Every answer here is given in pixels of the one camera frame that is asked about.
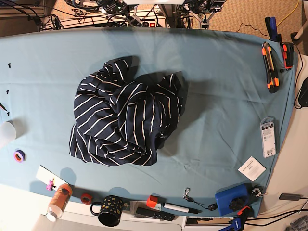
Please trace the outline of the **navy white striped t-shirt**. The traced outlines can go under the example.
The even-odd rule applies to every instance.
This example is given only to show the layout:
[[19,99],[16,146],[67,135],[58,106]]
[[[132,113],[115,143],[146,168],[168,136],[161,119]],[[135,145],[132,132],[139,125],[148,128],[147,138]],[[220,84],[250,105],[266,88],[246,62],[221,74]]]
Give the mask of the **navy white striped t-shirt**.
[[69,154],[104,166],[151,166],[184,111],[176,73],[133,77],[133,57],[104,63],[74,98]]

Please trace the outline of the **black power strip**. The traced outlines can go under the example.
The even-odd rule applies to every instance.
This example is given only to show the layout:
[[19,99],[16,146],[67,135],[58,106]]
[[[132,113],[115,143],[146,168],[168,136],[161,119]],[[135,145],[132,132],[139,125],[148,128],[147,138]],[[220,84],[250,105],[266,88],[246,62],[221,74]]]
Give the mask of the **black power strip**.
[[156,23],[155,22],[137,22],[137,21],[133,21],[133,22],[117,22],[117,21],[109,21],[108,23],[105,24],[106,27],[156,27]]

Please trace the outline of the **black remote control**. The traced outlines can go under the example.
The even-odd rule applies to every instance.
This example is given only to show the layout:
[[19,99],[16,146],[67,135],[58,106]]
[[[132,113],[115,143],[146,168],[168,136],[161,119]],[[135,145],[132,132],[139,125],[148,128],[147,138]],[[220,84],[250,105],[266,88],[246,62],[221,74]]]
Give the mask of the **black remote control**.
[[145,208],[138,207],[135,212],[136,215],[142,215],[149,218],[159,219],[159,220],[165,220],[165,221],[173,221],[175,219],[175,215],[157,211],[157,210],[149,210]]

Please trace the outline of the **white black marker pen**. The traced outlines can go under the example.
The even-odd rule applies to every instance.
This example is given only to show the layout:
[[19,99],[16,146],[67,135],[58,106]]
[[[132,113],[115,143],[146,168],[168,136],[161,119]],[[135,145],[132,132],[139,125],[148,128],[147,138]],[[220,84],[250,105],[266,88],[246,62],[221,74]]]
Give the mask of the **white black marker pen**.
[[192,213],[192,214],[199,214],[200,211],[198,209],[189,208],[189,207],[182,207],[178,205],[162,203],[162,207],[170,210],[175,210],[183,213]]

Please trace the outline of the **blue plastic box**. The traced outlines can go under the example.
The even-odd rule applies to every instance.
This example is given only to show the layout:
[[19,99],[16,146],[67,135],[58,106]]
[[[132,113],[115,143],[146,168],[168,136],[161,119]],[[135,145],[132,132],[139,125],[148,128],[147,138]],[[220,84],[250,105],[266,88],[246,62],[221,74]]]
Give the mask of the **blue plastic box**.
[[245,184],[241,184],[215,194],[216,204],[221,216],[234,212],[229,209],[229,204],[234,198],[237,197],[244,197],[246,199],[246,205],[248,205],[250,193],[248,192],[248,188]]

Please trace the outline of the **black mug gold pattern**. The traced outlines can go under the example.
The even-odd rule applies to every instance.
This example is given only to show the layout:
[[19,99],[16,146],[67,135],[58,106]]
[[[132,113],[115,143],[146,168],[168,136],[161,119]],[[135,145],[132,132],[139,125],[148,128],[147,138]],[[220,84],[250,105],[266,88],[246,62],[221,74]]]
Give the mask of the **black mug gold pattern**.
[[90,206],[90,212],[96,216],[99,222],[107,227],[119,225],[124,208],[123,199],[109,195],[102,202],[93,202]]

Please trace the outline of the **white square paper packet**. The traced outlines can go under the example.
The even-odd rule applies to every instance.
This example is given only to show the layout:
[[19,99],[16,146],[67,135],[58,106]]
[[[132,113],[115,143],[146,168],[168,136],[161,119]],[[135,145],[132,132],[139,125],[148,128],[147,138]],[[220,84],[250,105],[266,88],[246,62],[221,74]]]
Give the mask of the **white square paper packet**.
[[252,156],[238,168],[238,171],[250,181],[255,181],[265,170],[266,168]]

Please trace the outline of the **clear plastic blister pack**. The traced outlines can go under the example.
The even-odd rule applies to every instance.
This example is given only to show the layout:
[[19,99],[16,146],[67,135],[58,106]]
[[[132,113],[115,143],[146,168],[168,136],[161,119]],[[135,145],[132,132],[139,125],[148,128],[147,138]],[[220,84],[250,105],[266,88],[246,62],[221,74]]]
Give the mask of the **clear plastic blister pack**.
[[274,117],[269,116],[260,122],[263,157],[268,158],[276,154]]

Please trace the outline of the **orange bottle white cap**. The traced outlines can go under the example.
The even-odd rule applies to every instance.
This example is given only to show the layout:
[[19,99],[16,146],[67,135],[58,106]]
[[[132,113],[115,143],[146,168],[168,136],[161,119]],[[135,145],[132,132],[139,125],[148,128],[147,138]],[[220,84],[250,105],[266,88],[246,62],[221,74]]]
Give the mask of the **orange bottle white cap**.
[[63,215],[72,194],[73,191],[69,184],[62,184],[58,187],[47,208],[46,217],[49,221],[55,222]]

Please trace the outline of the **white paper sheet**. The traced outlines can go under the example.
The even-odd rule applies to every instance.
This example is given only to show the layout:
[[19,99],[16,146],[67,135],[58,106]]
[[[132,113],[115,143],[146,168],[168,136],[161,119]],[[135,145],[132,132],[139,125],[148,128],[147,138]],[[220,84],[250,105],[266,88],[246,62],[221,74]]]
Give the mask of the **white paper sheet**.
[[49,180],[54,179],[54,185],[56,185],[57,188],[62,184],[68,184],[66,181],[64,181],[54,173],[50,172],[43,166],[39,166],[36,173],[36,179],[38,179],[39,181],[43,182],[46,185],[49,183]]

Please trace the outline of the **blue orange clamp bottom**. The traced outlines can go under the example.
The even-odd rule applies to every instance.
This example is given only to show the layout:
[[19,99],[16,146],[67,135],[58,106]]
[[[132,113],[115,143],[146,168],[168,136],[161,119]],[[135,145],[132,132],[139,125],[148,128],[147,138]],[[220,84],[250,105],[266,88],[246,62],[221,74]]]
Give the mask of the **blue orange clamp bottom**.
[[231,225],[221,229],[222,231],[243,231],[244,225],[249,217],[249,214],[252,212],[252,208],[249,205],[246,205],[241,210],[237,212],[237,217],[233,219]]

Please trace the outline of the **purple tape roll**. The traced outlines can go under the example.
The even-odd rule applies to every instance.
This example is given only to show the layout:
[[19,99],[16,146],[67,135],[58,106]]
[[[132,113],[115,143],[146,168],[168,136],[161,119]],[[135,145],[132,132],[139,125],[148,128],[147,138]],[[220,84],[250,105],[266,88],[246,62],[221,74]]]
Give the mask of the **purple tape roll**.
[[19,163],[26,160],[26,154],[22,150],[16,150],[13,156],[14,156],[14,159]]

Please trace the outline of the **translucent white cup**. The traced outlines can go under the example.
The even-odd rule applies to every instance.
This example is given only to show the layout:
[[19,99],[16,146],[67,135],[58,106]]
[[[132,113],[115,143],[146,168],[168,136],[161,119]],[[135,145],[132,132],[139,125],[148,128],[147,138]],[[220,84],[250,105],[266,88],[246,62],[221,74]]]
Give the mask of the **translucent white cup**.
[[0,148],[16,139],[16,130],[12,123],[3,122],[0,125]]

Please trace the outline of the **black computer mouse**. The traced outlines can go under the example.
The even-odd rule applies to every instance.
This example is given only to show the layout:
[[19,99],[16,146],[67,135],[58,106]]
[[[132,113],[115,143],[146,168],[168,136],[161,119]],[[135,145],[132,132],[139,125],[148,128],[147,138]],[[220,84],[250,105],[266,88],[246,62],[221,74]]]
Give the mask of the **black computer mouse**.
[[300,107],[308,107],[308,77],[304,79],[299,91],[298,103]]

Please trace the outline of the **black power adapter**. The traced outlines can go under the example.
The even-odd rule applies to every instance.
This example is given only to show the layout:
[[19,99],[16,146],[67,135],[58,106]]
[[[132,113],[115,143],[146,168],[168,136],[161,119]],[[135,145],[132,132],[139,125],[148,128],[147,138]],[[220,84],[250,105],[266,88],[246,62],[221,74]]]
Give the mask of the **black power adapter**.
[[279,200],[286,200],[286,201],[299,201],[302,199],[300,194],[292,194],[292,193],[282,193],[279,196]]

